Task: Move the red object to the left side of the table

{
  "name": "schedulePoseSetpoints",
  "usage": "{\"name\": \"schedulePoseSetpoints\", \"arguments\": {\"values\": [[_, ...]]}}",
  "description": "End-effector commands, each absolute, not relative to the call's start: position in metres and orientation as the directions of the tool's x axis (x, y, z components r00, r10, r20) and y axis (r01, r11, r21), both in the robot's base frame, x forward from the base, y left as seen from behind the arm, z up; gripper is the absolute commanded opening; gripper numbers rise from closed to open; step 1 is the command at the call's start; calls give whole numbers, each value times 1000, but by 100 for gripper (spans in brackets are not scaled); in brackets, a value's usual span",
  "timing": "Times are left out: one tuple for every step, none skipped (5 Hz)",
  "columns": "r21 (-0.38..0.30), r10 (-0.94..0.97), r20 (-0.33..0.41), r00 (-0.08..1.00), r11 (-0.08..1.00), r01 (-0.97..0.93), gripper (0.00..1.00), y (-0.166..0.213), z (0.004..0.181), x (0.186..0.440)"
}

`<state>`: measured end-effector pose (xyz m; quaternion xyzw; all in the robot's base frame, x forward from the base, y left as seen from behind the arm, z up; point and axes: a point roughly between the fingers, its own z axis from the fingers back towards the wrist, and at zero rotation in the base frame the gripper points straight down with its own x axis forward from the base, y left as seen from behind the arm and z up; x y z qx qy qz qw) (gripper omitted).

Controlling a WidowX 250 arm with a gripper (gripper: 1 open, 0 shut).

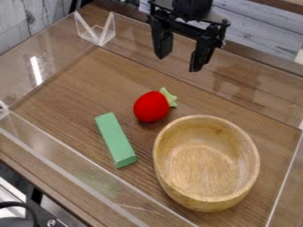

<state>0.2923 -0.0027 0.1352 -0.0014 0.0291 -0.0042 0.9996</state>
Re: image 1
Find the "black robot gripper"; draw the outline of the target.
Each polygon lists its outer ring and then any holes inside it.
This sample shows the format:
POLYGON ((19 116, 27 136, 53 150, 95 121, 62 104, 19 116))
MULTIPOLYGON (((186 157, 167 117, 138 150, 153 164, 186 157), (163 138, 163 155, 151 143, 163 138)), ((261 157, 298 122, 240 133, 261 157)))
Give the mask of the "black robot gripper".
POLYGON ((214 0, 149 0, 149 3, 155 55, 163 59, 173 52, 174 32, 198 38, 190 71, 199 72, 210 62, 214 49, 225 44, 230 20, 213 11, 214 0))

